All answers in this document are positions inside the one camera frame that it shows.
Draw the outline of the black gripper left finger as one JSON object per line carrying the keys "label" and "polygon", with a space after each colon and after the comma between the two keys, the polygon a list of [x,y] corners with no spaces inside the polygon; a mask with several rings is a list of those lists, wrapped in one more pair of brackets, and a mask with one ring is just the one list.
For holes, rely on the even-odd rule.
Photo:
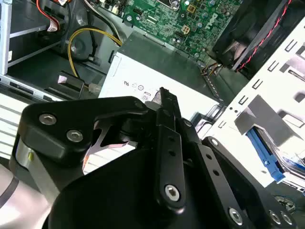
{"label": "black gripper left finger", "polygon": [[54,201],[81,176],[86,156],[128,142],[148,154],[153,165],[149,197],[167,211],[186,203],[181,113],[175,95],[161,88],[153,110],[132,96],[35,103],[21,113],[9,166],[16,176],[30,177]]}

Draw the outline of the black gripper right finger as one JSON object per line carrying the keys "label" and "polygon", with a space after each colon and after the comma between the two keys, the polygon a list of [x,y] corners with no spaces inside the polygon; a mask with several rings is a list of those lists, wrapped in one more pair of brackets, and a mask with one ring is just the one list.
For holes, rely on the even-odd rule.
{"label": "black gripper right finger", "polygon": [[177,97],[166,93],[183,149],[192,161],[198,215],[205,229],[295,229],[290,213],[213,137],[199,139],[181,117]]}

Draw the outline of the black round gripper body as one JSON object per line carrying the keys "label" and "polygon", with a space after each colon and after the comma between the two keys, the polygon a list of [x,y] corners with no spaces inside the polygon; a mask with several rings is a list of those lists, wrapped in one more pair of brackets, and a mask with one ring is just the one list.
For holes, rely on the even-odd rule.
{"label": "black round gripper body", "polygon": [[58,195],[50,229],[203,229],[195,169],[182,143],[145,144],[73,181]]}

